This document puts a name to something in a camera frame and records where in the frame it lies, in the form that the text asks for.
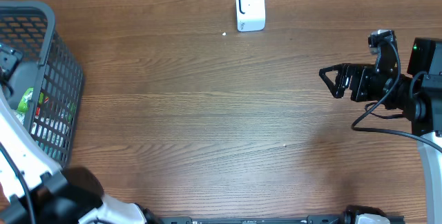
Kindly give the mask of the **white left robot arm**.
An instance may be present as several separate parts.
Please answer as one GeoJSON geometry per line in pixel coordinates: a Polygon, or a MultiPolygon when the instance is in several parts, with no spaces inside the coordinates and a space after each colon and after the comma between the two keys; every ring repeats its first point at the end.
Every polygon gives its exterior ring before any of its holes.
{"type": "Polygon", "coordinates": [[[1,97],[2,223],[160,223],[149,209],[107,195],[84,167],[63,169],[45,154],[1,97]]]}

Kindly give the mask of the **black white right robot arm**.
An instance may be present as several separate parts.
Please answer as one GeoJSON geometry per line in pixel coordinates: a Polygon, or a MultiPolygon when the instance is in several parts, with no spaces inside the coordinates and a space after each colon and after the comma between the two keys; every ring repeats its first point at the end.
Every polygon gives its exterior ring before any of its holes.
{"type": "Polygon", "coordinates": [[[392,31],[368,37],[374,64],[343,63],[322,68],[319,76],[334,98],[350,89],[354,102],[364,102],[365,112],[351,125],[355,131],[385,133],[417,142],[425,176],[428,223],[441,222],[441,40],[414,40],[407,74],[401,72],[396,37],[392,31]],[[359,123],[383,105],[401,110],[394,119],[405,118],[411,132],[360,127],[359,123]]]}

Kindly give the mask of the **green snack bag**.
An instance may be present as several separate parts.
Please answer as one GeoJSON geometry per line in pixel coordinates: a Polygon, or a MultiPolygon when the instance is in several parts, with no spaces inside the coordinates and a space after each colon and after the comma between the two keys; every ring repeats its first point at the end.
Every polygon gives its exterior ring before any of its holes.
{"type": "MultiPolygon", "coordinates": [[[[33,95],[33,88],[28,88],[25,93],[23,94],[23,96],[21,97],[21,100],[18,104],[17,107],[17,111],[20,113],[26,113],[29,110],[29,102],[32,99],[32,95],[33,95]]],[[[44,102],[47,102],[47,97],[43,94],[40,93],[39,94],[39,101],[38,104],[43,104],[44,102]]]]}

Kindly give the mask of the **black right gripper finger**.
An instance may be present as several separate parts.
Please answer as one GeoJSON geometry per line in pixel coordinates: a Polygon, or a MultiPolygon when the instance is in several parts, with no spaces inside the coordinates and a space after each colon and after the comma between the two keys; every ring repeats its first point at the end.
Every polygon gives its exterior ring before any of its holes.
{"type": "Polygon", "coordinates": [[[344,72],[345,66],[346,66],[346,64],[337,64],[337,65],[329,66],[326,68],[322,68],[319,70],[319,75],[326,76],[327,73],[332,72],[332,71],[335,71],[337,75],[342,75],[344,72]]]}
{"type": "Polygon", "coordinates": [[[342,98],[345,92],[345,75],[342,71],[336,71],[334,82],[327,76],[329,70],[319,70],[319,76],[324,81],[334,98],[342,98]]]}

